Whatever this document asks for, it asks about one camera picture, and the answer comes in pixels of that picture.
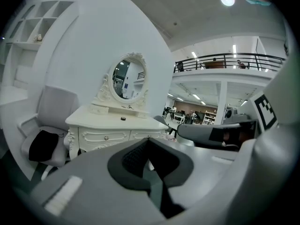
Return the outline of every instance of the small figurine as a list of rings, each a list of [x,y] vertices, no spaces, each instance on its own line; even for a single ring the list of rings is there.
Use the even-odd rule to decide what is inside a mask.
[[[42,42],[42,34],[37,34],[34,36],[33,41],[34,42]]]

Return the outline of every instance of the ornate mirror frame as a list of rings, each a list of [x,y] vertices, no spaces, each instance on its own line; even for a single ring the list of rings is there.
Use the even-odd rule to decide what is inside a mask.
[[[113,72],[116,66],[123,60],[133,60],[140,62],[144,69],[145,78],[142,89],[138,96],[133,99],[123,99],[118,96],[113,88]],[[94,97],[90,106],[90,111],[97,114],[107,114],[108,110],[112,112],[127,111],[135,114],[138,117],[145,117],[146,111],[146,98],[148,92],[148,68],[147,64],[141,53],[132,52],[118,58],[112,64],[108,74],[104,75],[103,85],[101,86],[98,94]]]

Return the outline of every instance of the ceiling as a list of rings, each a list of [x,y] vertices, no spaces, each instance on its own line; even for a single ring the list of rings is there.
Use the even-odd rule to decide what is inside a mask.
[[[171,51],[213,38],[285,36],[282,16],[272,5],[251,5],[245,0],[236,0],[232,7],[220,0],[132,1],[156,26]]]
[[[226,103],[231,107],[239,107],[245,100],[248,100],[262,89],[261,86],[228,82]],[[174,96],[173,98],[181,98],[187,103],[202,105],[200,101],[203,101],[207,106],[212,105],[215,107],[218,105],[220,90],[221,82],[197,81],[172,83],[169,93]],[[196,99],[193,94],[196,94],[201,100]]]

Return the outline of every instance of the black metal railing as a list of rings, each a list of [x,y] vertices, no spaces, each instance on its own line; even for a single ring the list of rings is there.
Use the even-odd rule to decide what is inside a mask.
[[[257,53],[219,53],[177,61],[174,73],[212,68],[241,68],[277,72],[283,66],[284,61],[284,58]]]
[[[141,72],[141,73],[138,74],[137,80],[139,80],[141,78],[145,78],[145,72]]]

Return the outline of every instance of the oval mirror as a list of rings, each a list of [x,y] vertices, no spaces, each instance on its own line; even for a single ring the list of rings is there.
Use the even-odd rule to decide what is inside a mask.
[[[139,60],[128,57],[116,64],[112,75],[113,89],[122,99],[133,99],[143,88],[145,71]]]

